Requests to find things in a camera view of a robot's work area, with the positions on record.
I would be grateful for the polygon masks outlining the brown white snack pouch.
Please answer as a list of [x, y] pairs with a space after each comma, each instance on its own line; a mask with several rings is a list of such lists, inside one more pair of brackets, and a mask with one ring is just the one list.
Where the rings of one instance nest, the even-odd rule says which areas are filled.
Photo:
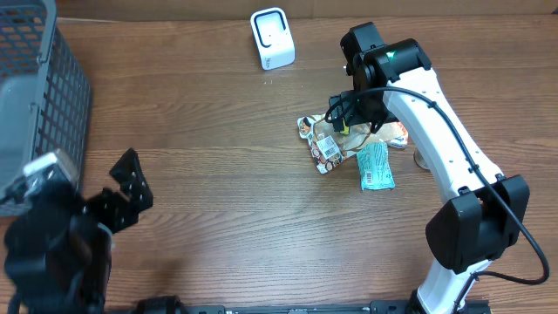
[[369, 124], [352, 126], [348, 135], [337, 133], [323, 114], [297, 120], [299, 136], [308, 142], [310, 154], [320, 174], [327, 174], [365, 146], [383, 142], [380, 129], [372, 133]]

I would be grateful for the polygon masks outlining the teal wet wipes packet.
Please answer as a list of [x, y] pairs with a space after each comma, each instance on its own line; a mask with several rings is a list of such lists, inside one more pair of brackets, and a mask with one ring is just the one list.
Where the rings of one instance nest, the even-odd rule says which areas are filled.
[[362, 190], [395, 188], [385, 142], [374, 142], [361, 149], [357, 153], [357, 166]]

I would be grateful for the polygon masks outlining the green lid jar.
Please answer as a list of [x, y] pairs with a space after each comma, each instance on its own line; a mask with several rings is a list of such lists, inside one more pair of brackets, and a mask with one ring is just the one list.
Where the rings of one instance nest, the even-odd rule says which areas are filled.
[[416, 148], [413, 152], [413, 159], [415, 161], [415, 163], [422, 169], [424, 170], [428, 170], [429, 167], [424, 159], [424, 157], [422, 156], [421, 152]]

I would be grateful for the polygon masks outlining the yellow glue stick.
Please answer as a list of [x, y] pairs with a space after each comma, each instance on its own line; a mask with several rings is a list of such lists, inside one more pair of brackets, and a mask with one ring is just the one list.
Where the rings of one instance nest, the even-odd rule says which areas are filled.
[[345, 125], [344, 120], [338, 125], [337, 132], [343, 135], [348, 135], [350, 133], [350, 128]]

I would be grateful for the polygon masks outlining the orange tissue packet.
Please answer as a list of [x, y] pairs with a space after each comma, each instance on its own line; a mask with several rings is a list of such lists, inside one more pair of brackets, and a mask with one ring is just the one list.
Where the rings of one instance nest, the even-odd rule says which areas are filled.
[[391, 122], [380, 128], [380, 138], [388, 147], [406, 149], [409, 134], [401, 122]]

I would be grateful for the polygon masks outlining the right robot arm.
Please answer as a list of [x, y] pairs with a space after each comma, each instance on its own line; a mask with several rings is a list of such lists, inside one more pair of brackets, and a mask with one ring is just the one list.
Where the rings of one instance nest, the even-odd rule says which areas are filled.
[[441, 210], [425, 228], [434, 256], [426, 280], [404, 313], [480, 313], [465, 297], [475, 276], [516, 244], [529, 198], [519, 176], [507, 178], [468, 134], [419, 43], [386, 44], [374, 23], [355, 26], [340, 42], [353, 88], [330, 98], [325, 119], [337, 133], [399, 121], [437, 183]]

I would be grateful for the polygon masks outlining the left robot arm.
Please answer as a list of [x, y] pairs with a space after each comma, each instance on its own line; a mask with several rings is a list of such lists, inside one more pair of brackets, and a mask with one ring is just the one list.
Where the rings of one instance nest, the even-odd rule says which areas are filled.
[[30, 209], [6, 230], [4, 271], [15, 286], [8, 311], [102, 313], [112, 271], [112, 237], [153, 206], [138, 154], [128, 149], [109, 172], [119, 190], [86, 199], [78, 172], [56, 149], [26, 164], [3, 202]]

